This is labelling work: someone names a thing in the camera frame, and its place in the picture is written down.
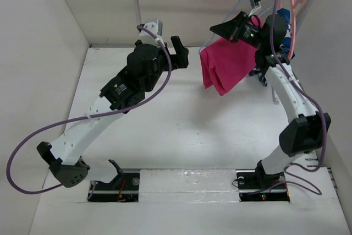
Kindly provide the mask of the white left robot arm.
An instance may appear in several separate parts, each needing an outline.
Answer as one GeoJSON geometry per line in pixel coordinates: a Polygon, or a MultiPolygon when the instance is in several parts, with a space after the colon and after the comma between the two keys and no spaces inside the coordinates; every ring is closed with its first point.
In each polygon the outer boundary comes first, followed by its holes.
{"type": "Polygon", "coordinates": [[[145,99],[163,72],[188,67],[189,50],[179,36],[173,36],[171,42],[175,54],[170,54],[167,48],[137,41],[127,56],[126,66],[101,89],[84,119],[53,142],[37,146],[60,184],[71,188],[88,179],[103,182],[111,189],[121,186],[124,172],[114,160],[88,164],[82,154],[109,125],[145,99]]]}

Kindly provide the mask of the blue wire hanger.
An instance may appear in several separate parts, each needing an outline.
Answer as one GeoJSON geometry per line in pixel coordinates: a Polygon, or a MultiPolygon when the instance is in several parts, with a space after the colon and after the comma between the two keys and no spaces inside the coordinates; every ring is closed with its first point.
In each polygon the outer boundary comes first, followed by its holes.
{"type": "MultiPolygon", "coordinates": [[[[235,4],[235,6],[232,8],[232,10],[225,16],[225,18],[223,19],[223,23],[226,22],[229,17],[236,11],[236,9],[238,8],[238,6],[242,3],[242,2],[245,2],[245,1],[249,1],[249,0],[238,0],[237,3],[235,4]]],[[[272,6],[268,7],[266,10],[262,11],[261,13],[259,13],[259,16],[262,16],[264,15],[265,13],[267,13],[270,9],[272,8],[272,6]]],[[[202,46],[199,48],[198,50],[198,54],[201,53],[201,51],[208,46],[208,44],[213,40],[215,34],[213,33],[212,36],[207,40],[205,41],[202,46]]]]}

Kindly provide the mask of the pink trousers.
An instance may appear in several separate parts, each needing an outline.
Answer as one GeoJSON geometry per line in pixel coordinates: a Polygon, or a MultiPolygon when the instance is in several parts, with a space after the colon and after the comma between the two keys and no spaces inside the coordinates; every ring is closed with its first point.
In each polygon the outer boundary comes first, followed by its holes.
{"type": "Polygon", "coordinates": [[[220,96],[228,93],[255,66],[256,48],[220,38],[200,52],[203,85],[214,86],[220,96]]]}

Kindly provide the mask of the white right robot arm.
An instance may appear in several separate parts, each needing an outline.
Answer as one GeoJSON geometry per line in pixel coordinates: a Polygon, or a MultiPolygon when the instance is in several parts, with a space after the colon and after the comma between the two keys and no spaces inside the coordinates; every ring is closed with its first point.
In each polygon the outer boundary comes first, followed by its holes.
{"type": "Polygon", "coordinates": [[[234,19],[210,27],[210,31],[231,43],[243,41],[256,48],[255,64],[286,112],[288,125],[279,135],[279,145],[257,163],[254,175],[248,179],[256,189],[269,188],[284,177],[284,169],[298,157],[325,146],[331,118],[303,92],[293,74],[283,50],[289,34],[284,17],[270,15],[259,26],[252,23],[251,16],[240,12],[234,19]]]}

